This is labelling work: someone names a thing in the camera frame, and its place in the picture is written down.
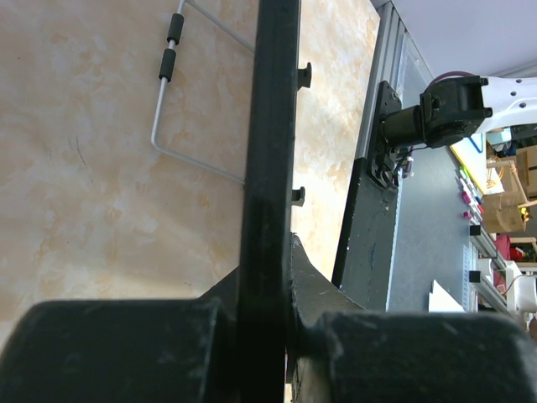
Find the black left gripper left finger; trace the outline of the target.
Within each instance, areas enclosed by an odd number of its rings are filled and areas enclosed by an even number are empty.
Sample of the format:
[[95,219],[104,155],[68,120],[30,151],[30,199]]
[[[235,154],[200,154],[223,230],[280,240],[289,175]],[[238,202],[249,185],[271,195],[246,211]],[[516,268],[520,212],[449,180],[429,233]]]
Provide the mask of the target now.
[[238,402],[237,276],[195,299],[32,306],[1,353],[4,402]]

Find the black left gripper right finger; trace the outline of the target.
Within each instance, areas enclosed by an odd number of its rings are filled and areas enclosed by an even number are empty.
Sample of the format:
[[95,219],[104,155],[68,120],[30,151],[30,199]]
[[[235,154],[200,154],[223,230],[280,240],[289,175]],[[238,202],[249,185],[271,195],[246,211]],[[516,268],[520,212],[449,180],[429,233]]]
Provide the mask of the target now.
[[295,402],[533,402],[536,345],[501,314],[363,310],[291,239]]

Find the white whiteboard black frame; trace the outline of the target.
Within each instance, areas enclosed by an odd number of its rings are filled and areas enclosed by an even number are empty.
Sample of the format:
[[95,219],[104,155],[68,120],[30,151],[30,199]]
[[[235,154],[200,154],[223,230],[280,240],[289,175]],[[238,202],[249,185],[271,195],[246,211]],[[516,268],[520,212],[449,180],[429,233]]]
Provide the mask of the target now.
[[300,2],[262,1],[237,288],[242,402],[284,399]]

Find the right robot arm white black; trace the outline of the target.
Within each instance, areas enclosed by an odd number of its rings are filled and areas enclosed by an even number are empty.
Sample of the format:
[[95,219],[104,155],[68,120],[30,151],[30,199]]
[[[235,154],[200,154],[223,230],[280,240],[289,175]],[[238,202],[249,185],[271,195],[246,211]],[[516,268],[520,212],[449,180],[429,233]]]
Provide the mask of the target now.
[[467,76],[428,86],[413,107],[385,114],[380,134],[391,149],[453,145],[475,133],[536,122],[536,79]]

